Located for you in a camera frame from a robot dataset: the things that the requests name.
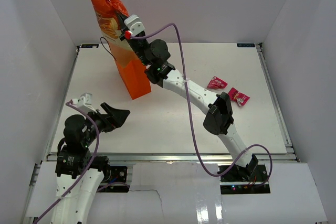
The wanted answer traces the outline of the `orange cassava chips bag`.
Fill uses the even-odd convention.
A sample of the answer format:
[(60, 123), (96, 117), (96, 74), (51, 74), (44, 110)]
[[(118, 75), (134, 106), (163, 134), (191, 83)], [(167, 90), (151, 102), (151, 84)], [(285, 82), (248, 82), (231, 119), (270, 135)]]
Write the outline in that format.
[(96, 19), (103, 37), (114, 47), (130, 49), (126, 41), (121, 41), (121, 26), (118, 14), (129, 17), (129, 13), (120, 0), (91, 0)]

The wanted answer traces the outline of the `pink mint candy packet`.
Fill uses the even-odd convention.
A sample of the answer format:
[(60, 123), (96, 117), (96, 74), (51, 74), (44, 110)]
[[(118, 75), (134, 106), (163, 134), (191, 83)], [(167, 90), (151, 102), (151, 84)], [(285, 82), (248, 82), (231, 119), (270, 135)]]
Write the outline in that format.
[(249, 96), (245, 95), (242, 92), (239, 92), (235, 88), (231, 88), (228, 95), (230, 100), (236, 102), (240, 107), (243, 107), (250, 99)]

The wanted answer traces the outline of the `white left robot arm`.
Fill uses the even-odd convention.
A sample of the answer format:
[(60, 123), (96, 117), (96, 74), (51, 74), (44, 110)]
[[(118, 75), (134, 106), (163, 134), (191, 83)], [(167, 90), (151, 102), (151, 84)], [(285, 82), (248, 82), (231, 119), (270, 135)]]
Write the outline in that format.
[(66, 118), (57, 147), (56, 199), (49, 207), (51, 223), (86, 223), (96, 192), (111, 176), (109, 159), (97, 154), (101, 133), (120, 128), (129, 110), (102, 103), (101, 113), (92, 106), (92, 94), (84, 93), (65, 104), (76, 114)]

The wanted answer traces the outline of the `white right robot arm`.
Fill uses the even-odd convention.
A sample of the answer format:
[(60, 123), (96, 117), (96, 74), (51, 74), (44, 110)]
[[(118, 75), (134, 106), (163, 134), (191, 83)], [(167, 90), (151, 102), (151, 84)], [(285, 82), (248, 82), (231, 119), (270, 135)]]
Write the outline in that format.
[(218, 136), (234, 160), (238, 177), (247, 182), (256, 175), (257, 157), (251, 153), (240, 138), (234, 125), (233, 109), (229, 95), (208, 91), (193, 81), (188, 81), (172, 64), (171, 56), (164, 40), (133, 37), (130, 31), (122, 32), (121, 40), (126, 40), (139, 60), (146, 66), (145, 75), (152, 84), (170, 90), (194, 104), (204, 114), (203, 126), (209, 133)]

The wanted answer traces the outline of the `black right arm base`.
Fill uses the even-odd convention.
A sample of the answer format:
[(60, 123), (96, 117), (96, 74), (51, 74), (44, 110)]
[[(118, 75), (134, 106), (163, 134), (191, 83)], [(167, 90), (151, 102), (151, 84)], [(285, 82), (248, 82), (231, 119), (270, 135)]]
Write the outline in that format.
[(241, 170), (233, 167), (220, 177), (220, 192), (222, 195), (248, 195), (271, 193), (268, 182), (262, 184), (268, 173), (265, 165), (257, 165), (252, 175), (244, 175)]

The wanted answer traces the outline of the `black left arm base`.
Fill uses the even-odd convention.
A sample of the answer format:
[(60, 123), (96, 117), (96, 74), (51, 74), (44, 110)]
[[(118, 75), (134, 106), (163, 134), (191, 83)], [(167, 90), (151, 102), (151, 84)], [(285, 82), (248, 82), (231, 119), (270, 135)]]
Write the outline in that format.
[(104, 177), (102, 183), (127, 181), (128, 168), (126, 166), (111, 165), (106, 156), (98, 156), (95, 159), (98, 170), (103, 171)]

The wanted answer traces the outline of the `orange paper bag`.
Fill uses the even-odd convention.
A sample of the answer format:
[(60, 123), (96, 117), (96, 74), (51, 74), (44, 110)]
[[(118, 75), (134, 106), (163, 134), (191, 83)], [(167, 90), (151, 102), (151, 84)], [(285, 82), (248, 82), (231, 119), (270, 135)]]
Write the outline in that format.
[(144, 73), (146, 67), (130, 46), (125, 41), (116, 44), (116, 41), (107, 40), (107, 37), (100, 37), (100, 42), (103, 41), (109, 46), (109, 53), (132, 100), (150, 93), (151, 85)]

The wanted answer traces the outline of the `aluminium table edge rail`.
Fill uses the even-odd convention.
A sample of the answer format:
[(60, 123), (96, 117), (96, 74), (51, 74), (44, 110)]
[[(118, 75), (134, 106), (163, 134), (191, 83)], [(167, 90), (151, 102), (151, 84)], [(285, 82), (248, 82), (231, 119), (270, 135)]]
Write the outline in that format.
[[(252, 147), (260, 163), (294, 162), (297, 158), (272, 87), (262, 43), (244, 44), (176, 43), (168, 45), (169, 62), (186, 70), (191, 81), (206, 87), (213, 76), (230, 88), (247, 94), (244, 107), (233, 105), (236, 129)], [(92, 104), (106, 102), (130, 110), (124, 126), (102, 134), (99, 153), (112, 165), (132, 166), (137, 162), (195, 162), (186, 101), (158, 86), (132, 100), (118, 74), (113, 58), (100, 45), (79, 48), (67, 86), (65, 100), (92, 93)]]

